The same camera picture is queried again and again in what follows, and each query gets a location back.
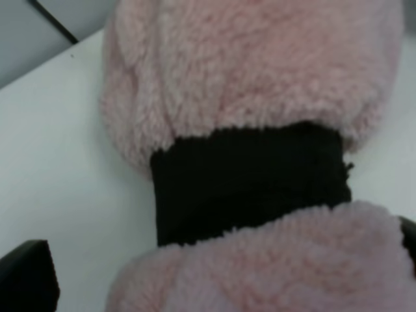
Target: pink plush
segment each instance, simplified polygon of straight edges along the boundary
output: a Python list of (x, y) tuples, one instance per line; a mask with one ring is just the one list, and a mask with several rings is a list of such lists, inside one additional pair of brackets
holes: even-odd
[(346, 146), (378, 123), (395, 78), (401, 0), (121, 0), (101, 106), (134, 166), (179, 137), (310, 120)]
[(298, 211), (133, 261), (107, 312), (415, 312), (400, 222), (368, 203)]

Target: white surface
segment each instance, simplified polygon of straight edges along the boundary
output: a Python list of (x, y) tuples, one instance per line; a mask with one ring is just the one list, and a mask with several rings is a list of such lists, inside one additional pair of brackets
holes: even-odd
[[(47, 239), (60, 312), (98, 312), (117, 270), (155, 246), (152, 185), (99, 121), (101, 33), (0, 92), (0, 255)], [(416, 40), (382, 130), (353, 157), (356, 198), (416, 219)]]
[(71, 45), (24, 0), (0, 0), (0, 88)]
[(104, 26), (116, 0), (38, 0), (79, 40)]

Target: pink fleece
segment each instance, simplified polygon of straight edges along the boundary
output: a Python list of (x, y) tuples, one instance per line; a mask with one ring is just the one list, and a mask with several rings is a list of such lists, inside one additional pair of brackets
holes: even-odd
[(101, 106), (134, 166), (179, 137), (310, 120), (363, 143), (395, 78), (401, 0), (121, 0)]
[(400, 222), (368, 203), (318, 207), (128, 265), (107, 312), (415, 312)]

